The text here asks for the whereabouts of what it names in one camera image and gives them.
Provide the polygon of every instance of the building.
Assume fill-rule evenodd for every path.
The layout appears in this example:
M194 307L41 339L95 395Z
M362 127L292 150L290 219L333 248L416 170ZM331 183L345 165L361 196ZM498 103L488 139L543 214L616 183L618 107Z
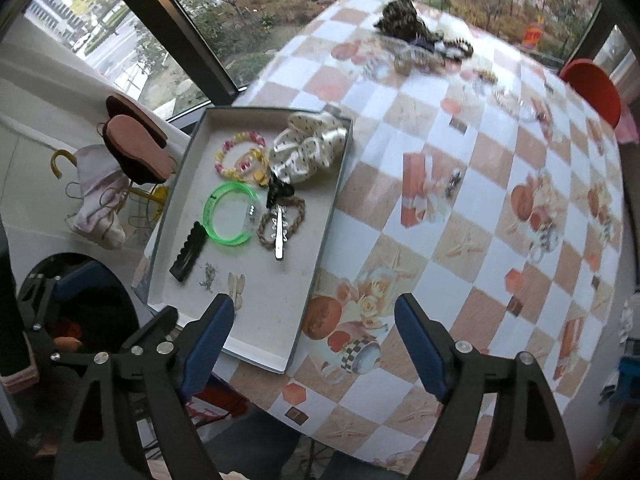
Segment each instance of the building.
M97 14L99 6L98 2L88 2L89 12L84 16L77 16L72 11L73 2L74 0L33 0L24 15L47 34L71 48L93 28L90 23L92 14Z

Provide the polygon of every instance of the brown hair tie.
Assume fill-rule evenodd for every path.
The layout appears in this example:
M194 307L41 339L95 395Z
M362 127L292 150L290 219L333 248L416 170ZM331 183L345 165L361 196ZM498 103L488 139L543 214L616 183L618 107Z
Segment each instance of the brown hair tie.
M283 197L279 197L276 200L276 203L285 207L289 207L289 206L295 207L298 210L298 215L296 216L296 219L287 227L287 237L291 237L293 233L295 233L298 230L298 227L300 227L300 224L302 224L303 220L305 219L305 211L306 211L305 200L297 196L287 196L287 197L283 196ZM271 218L272 218L272 213L271 213L271 210L269 209L264 215L262 215L262 218L260 218L260 223L258 224L258 230L257 230L258 240L260 240L260 244L265 249L269 249L269 250L273 250L276 247L276 240L274 238L264 237L264 229L265 227L267 227L267 224Z

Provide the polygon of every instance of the checkered tablecloth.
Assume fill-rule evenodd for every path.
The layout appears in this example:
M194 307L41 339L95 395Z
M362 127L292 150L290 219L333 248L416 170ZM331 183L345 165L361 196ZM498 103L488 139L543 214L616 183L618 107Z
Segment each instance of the checkered tablecloth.
M354 120L354 143L290 367L277 375L222 356L214 371L302 433L407 473L439 405L394 327L395 298L412 292L431 319L483 352L530 351L564 412L609 315L622 176L612 129L586 102L455 17L417 6L431 30L469 40L471 60L443 73L397 73L373 27L388 1L339 0L238 99L337 104ZM551 126L518 120L472 91L478 68L523 101L546 103ZM446 196L455 171L462 180ZM339 324L327 332L332 316ZM494 401L485 396L468 478Z

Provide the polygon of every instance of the green bracelet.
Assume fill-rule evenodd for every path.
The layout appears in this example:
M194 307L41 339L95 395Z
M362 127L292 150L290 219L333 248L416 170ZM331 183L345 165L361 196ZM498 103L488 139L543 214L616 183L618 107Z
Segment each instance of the green bracelet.
M249 207L247 208L247 217L244 219L244 231L240 233L237 237L231 238L229 240L225 240L224 238L220 238L213 226L211 224L211 220L213 219L213 211L216 208L216 205L220 201L220 199L225 196L227 193L236 192L247 195L252 199ZM258 196L249 188L246 184L242 184L241 182L227 182L222 186L216 188L213 193L209 195L207 201L204 205L204 211L202 213L202 219L204 224L204 229L207 231L209 238L211 238L215 243L221 244L224 246L233 247L236 245L240 245L245 243L250 237L251 233L246 230L247 220L249 222L254 221L256 216L256 204L258 202Z

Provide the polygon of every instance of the slipper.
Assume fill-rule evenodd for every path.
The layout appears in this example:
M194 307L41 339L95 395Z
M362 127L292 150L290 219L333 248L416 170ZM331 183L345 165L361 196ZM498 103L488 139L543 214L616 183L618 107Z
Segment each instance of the slipper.
M136 184L162 184L171 176L169 155L134 118L116 115L102 133L105 146Z
M164 131L142 111L135 101L121 94L112 94L107 97L106 104L110 119L113 119L116 115L133 117L145 127L158 146L161 148L166 146L166 134Z

